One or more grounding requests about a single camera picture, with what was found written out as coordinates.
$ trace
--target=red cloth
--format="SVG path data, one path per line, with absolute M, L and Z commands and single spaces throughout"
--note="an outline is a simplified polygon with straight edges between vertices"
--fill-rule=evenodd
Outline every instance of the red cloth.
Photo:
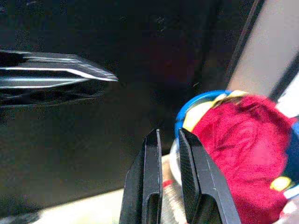
M 287 163 L 295 122 L 260 96 L 210 109 L 195 126 L 206 151 L 223 172 L 243 224 L 269 224 L 287 200 L 270 189 Z

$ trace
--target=blue ring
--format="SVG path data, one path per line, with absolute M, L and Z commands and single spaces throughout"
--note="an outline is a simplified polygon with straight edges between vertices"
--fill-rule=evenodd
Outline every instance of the blue ring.
M 178 138 L 178 131 L 179 131 L 180 128 L 183 127 L 183 123 L 184 123 L 186 113 L 187 113 L 188 109 L 191 106 L 196 104 L 199 100 L 202 100 L 202 99 L 215 99 L 217 96 L 219 96 L 223 93 L 229 95 L 231 92 L 232 91 L 228 91 L 228 90 L 209 91 L 209 92 L 202 93 L 198 96 L 195 96 L 194 98 L 190 99 L 187 103 L 185 103 L 185 105 L 178 112 L 178 115 L 177 115 L 177 118 L 176 118 L 176 123 L 174 125 L 174 132 L 175 132 L 176 138 Z

